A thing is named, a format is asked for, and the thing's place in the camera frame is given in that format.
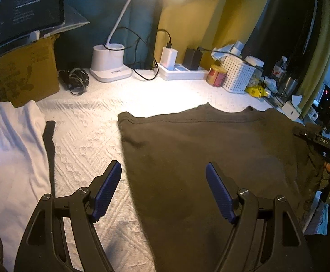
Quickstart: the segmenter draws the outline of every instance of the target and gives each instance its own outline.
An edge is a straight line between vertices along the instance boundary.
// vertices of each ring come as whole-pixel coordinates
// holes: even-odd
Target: water bottle
[[[283,75],[286,72],[286,62],[287,58],[285,56],[282,56],[282,59],[280,61],[277,61],[275,64],[275,67],[273,68],[271,77],[275,80],[279,81],[282,79]]]

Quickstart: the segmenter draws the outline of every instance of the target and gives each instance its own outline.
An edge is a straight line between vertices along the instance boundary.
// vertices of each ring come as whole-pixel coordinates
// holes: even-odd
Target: white charger
[[[177,50],[164,47],[163,53],[161,54],[160,64],[167,70],[173,70],[177,56]]]
[[[291,101],[286,102],[281,109],[293,122],[299,118],[301,113],[301,111],[299,111],[300,109],[298,110],[298,107],[294,107]]]

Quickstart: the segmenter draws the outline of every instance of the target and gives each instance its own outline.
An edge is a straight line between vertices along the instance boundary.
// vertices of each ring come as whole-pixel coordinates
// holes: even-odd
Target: bed
[[[149,77],[152,71],[141,71]],[[74,96],[60,91],[37,102],[46,121],[55,120],[56,196],[72,194],[103,174],[111,160],[123,165],[122,179],[106,216],[95,224],[97,234],[115,271],[155,271],[151,250],[141,230],[131,199],[121,149],[117,115],[128,111],[137,117],[181,112],[209,102],[226,112],[247,106],[264,111],[271,106],[248,94],[231,94],[202,80],[144,81],[131,78],[101,83],[91,75],[88,91]],[[65,220],[66,238],[73,267],[83,270],[75,247],[70,221]]]

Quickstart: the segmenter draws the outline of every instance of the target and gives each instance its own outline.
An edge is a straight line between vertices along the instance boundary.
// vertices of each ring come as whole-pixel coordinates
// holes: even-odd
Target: desk lamp
[[[118,20],[107,39],[107,43],[105,45],[96,45],[93,47],[91,73],[101,82],[112,82],[125,79],[132,74],[132,69],[123,64],[125,46],[110,42],[130,2],[131,0],[127,0],[123,7]]]

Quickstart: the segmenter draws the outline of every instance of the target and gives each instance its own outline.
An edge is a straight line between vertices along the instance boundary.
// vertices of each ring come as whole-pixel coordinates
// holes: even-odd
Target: cardboard box
[[[59,91],[56,38],[40,39],[0,57],[0,102],[10,101],[14,107],[20,107]]]

